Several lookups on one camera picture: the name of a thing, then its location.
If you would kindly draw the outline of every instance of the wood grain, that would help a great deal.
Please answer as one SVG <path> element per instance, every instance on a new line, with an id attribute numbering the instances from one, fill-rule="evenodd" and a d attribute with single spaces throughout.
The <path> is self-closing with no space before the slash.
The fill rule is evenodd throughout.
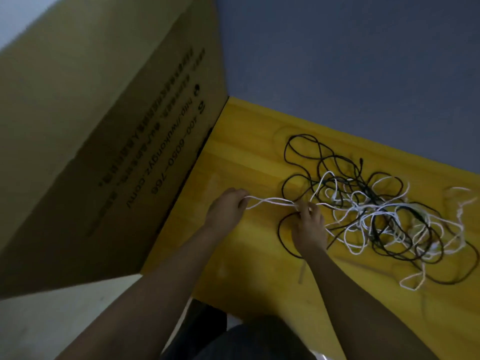
<path id="1" fill-rule="evenodd" d="M 152 270 L 201 226 L 211 201 L 226 188 L 245 188 L 258 197 L 278 197 L 282 182 L 298 170 L 286 164 L 282 156 L 286 140 L 298 133 L 312 134 L 337 153 L 357 161 L 363 158 L 365 175 L 382 170 L 409 181 L 411 199 L 436 207 L 449 218 L 455 217 L 455 200 L 459 199 L 452 197 L 449 187 L 462 186 L 480 192 L 480 177 L 473 173 L 230 98 L 142 273 Z M 288 192 L 299 193 L 303 184 L 299 181 L 289 185 Z M 479 208 L 477 201 L 466 206 L 464 213 L 466 237 L 477 247 Z M 288 212 L 291 208 L 267 203 L 246 211 L 238 227 L 212 256 L 194 296 L 244 319 L 259 314 L 278 315 L 311 349 L 335 360 L 344 359 L 311 271 L 307 268 L 300 278 L 303 261 L 287 254 L 277 239 L 278 221 Z M 331 222 L 330 213 L 324 213 L 327 222 Z M 293 249 L 288 232 L 285 237 L 286 245 Z M 371 249 L 354 256 L 339 243 L 332 246 L 329 254 L 441 359 L 477 357 L 479 270 L 461 284 L 442 286 L 427 282 L 421 290 L 412 292 L 398 285 L 400 278 L 414 272 L 408 263 L 381 257 Z M 431 270 L 441 278 L 455 278 L 473 259 L 473 253 L 465 249 Z"/>

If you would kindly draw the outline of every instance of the black cord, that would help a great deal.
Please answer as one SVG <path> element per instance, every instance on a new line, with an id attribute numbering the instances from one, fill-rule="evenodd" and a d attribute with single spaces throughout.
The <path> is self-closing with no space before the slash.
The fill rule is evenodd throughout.
<path id="1" fill-rule="evenodd" d="M 317 145 L 318 147 L 318 155 L 317 156 L 309 156 L 309 155 L 304 155 L 297 151 L 293 146 L 292 142 L 295 139 L 301 139 L 305 140 L 309 143 L 312 143 L 314 145 Z M 312 175 L 310 174 L 309 170 L 305 168 L 303 165 L 292 162 L 287 159 L 287 151 L 291 150 L 293 153 L 295 153 L 297 156 L 314 160 L 317 161 L 317 166 L 316 166 L 316 177 L 315 179 L 312 178 Z M 403 230 L 401 227 L 401 224 L 397 222 L 396 219 L 392 218 L 387 213 L 386 209 L 381 209 L 381 212 L 385 212 L 385 214 L 380 214 L 380 215 L 374 215 L 371 217 L 371 232 L 368 235 L 368 239 L 371 242 L 371 248 L 375 253 L 382 255 L 382 256 L 389 256 L 393 259 L 396 260 L 401 260 L 401 261 L 406 261 L 410 262 L 413 266 L 415 266 L 418 270 L 421 269 L 421 265 L 419 262 L 423 262 L 425 264 L 433 265 L 441 262 L 441 260 L 444 258 L 444 253 L 445 253 L 445 248 L 443 242 L 440 240 L 440 236 L 438 232 L 427 222 L 425 222 L 424 218 L 422 215 L 412 208 L 412 205 L 420 205 L 423 206 L 424 208 L 433 211 L 435 215 L 439 218 L 442 218 L 440 212 L 435 210 L 434 208 L 425 205 L 421 202 L 409 202 L 408 204 L 405 204 L 402 206 L 402 203 L 405 203 L 405 200 L 402 198 L 398 198 L 403 192 L 404 192 L 404 183 L 403 181 L 397 177 L 397 176 L 392 176 L 386 172 L 374 172 L 370 174 L 367 180 L 365 180 L 362 176 L 362 171 L 363 171 L 363 159 L 360 158 L 359 160 L 359 165 L 357 165 L 354 161 L 349 159 L 348 157 L 336 154 L 331 148 L 329 148 L 327 145 L 321 143 L 315 136 L 310 135 L 310 134 L 297 134 L 291 136 L 288 141 L 286 142 L 285 149 L 283 151 L 283 159 L 285 160 L 286 163 L 296 166 L 302 170 L 302 173 L 296 173 L 291 176 L 289 176 L 282 184 L 281 192 L 282 192 L 282 197 L 291 201 L 298 201 L 302 199 L 302 197 L 307 194 L 308 192 L 311 192 L 311 195 L 314 195 L 315 199 L 319 203 L 328 203 L 331 205 L 331 207 L 325 206 L 329 208 L 330 210 L 334 209 L 348 209 L 350 206 L 346 205 L 344 202 L 344 199 L 346 195 L 352 195 L 352 193 L 358 191 L 362 192 L 366 197 L 368 197 L 368 200 L 373 204 L 373 205 L 381 205 L 382 203 L 385 203 L 387 200 L 391 200 L 395 198 L 395 203 L 399 204 L 399 207 L 397 210 L 404 210 L 405 213 L 410 214 L 413 216 L 417 221 L 423 224 L 423 228 L 421 229 L 421 234 L 423 235 L 426 231 L 428 231 L 428 236 L 426 239 L 420 240 L 417 243 L 414 243 L 414 240 L 408 235 L 407 232 Z M 342 164 L 346 164 L 348 166 L 347 172 L 350 174 L 347 174 L 347 172 L 344 172 L 340 166 L 339 162 Z M 325 172 L 332 169 L 330 169 L 328 166 L 334 167 L 333 169 L 336 169 L 340 174 L 327 177 L 325 176 L 320 188 L 315 188 L 316 185 L 318 185 L 321 181 L 321 173 L 320 170 L 324 169 Z M 285 186 L 287 183 L 295 178 L 295 177 L 301 177 L 305 179 L 309 185 L 309 187 L 303 191 L 299 196 L 297 197 L 287 197 L 285 194 Z M 400 188 L 396 194 L 377 194 L 373 190 L 373 184 L 377 181 L 377 178 L 379 177 L 392 177 L 395 179 L 399 185 Z M 320 198 L 320 193 L 324 189 L 331 189 L 333 191 L 336 190 L 337 196 L 339 203 L 332 203 L 332 202 L 325 202 Z M 352 196 L 354 199 L 357 200 L 357 203 L 359 204 L 360 201 L 357 197 L 356 194 L 353 194 Z M 353 223 L 360 221 L 362 217 L 367 215 L 368 213 L 366 212 L 366 209 L 362 211 L 359 216 L 355 219 L 350 221 L 347 224 L 344 225 L 339 225 L 336 227 L 329 227 L 329 230 L 332 232 L 335 232 L 335 236 L 333 237 L 332 241 L 328 244 L 327 249 L 332 246 L 334 242 L 337 241 L 337 238 L 345 232 L 345 230 Z M 280 235 L 280 228 L 282 224 L 285 222 L 285 220 L 291 216 L 298 216 L 298 212 L 292 212 L 283 217 L 280 222 L 278 223 L 277 226 L 277 236 L 278 240 L 282 244 L 283 248 L 292 256 L 303 259 L 301 255 L 295 254 L 292 252 L 289 248 L 286 247 L 281 235 Z M 445 222 L 442 222 L 442 226 L 452 235 L 456 235 L 454 230 L 450 227 Z M 381 239 L 381 235 L 386 231 L 389 230 L 390 232 L 401 232 L 403 237 L 405 237 L 404 243 L 406 243 L 407 247 L 401 249 L 400 251 L 393 251 L 390 250 L 386 247 L 387 243 L 384 243 Z M 424 256 L 428 253 L 430 247 L 435 243 L 440 245 L 440 255 L 438 258 L 432 260 L 432 259 L 425 259 Z M 453 284 L 458 284 L 460 282 L 463 282 L 465 279 L 467 279 L 470 274 L 475 270 L 475 268 L 479 265 L 480 261 L 480 253 L 477 250 L 475 246 L 473 246 L 470 242 L 465 240 L 465 243 L 468 245 L 469 248 L 471 248 L 476 256 L 474 264 L 471 266 L 471 268 L 461 276 L 460 278 L 453 279 L 453 280 L 440 280 L 437 278 L 432 277 L 429 274 L 425 274 L 425 277 L 428 278 L 429 280 L 438 283 L 438 284 L 443 284 L 443 285 L 453 285 Z"/>

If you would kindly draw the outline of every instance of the hand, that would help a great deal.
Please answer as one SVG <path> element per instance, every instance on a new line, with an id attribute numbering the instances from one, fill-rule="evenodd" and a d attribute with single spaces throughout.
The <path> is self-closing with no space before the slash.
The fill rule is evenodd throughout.
<path id="1" fill-rule="evenodd" d="M 327 251 L 327 231 L 324 217 L 315 203 L 297 203 L 300 221 L 292 228 L 292 240 L 297 251 L 305 257 L 312 249 Z"/>
<path id="2" fill-rule="evenodd" d="M 229 188 L 210 205 L 205 218 L 205 226 L 220 238 L 227 236 L 243 216 L 249 198 L 244 189 Z"/>

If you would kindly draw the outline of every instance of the person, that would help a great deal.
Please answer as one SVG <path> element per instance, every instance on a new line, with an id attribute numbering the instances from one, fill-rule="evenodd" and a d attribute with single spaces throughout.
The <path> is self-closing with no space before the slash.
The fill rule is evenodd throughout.
<path id="1" fill-rule="evenodd" d="M 314 359 L 297 335 L 273 316 L 208 338 L 208 324 L 218 319 L 215 308 L 203 321 L 206 327 L 197 326 L 196 338 L 206 343 L 183 341 L 177 350 L 169 351 L 174 340 L 162 353 L 210 256 L 240 222 L 247 195 L 244 189 L 229 188 L 215 199 L 193 236 L 121 294 L 57 360 Z M 329 258 L 318 206 L 300 201 L 298 209 L 300 219 L 292 229 L 292 240 L 313 272 L 346 358 L 437 359 L 398 317 Z"/>

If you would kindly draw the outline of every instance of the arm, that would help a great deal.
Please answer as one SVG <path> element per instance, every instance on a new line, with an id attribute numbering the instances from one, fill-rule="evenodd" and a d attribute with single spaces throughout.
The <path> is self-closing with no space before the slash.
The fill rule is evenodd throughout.
<path id="1" fill-rule="evenodd" d="M 318 206 L 300 202 L 299 208 L 301 220 L 292 230 L 292 239 L 313 272 L 346 358 L 438 360 L 397 316 L 329 258 Z"/>
<path id="2" fill-rule="evenodd" d="M 227 189 L 205 224 L 119 296 L 57 360 L 157 359 L 218 243 L 237 226 L 248 193 Z"/>

